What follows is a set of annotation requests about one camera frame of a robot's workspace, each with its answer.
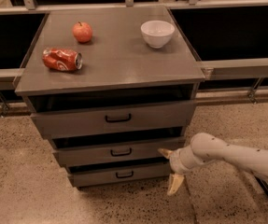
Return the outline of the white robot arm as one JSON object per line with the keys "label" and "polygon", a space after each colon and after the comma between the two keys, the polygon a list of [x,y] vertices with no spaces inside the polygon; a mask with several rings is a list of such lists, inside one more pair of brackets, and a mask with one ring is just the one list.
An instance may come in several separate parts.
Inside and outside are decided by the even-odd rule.
{"label": "white robot arm", "polygon": [[195,134],[188,146],[176,150],[159,148],[158,151],[169,160],[172,170],[167,190],[169,196],[178,191],[185,174],[213,161],[226,161],[258,178],[268,180],[268,150],[229,144],[209,133]]}

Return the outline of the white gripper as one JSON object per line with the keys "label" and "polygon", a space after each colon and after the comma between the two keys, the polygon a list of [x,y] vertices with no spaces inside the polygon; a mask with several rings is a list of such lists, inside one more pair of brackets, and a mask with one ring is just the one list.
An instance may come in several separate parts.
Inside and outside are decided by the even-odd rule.
{"label": "white gripper", "polygon": [[169,150],[159,148],[158,151],[169,159],[171,169],[175,174],[170,174],[168,179],[167,195],[172,196],[181,187],[185,177],[184,174],[190,172],[193,168],[200,167],[205,164],[204,160],[197,157],[191,149],[191,146],[179,148],[177,150]]}

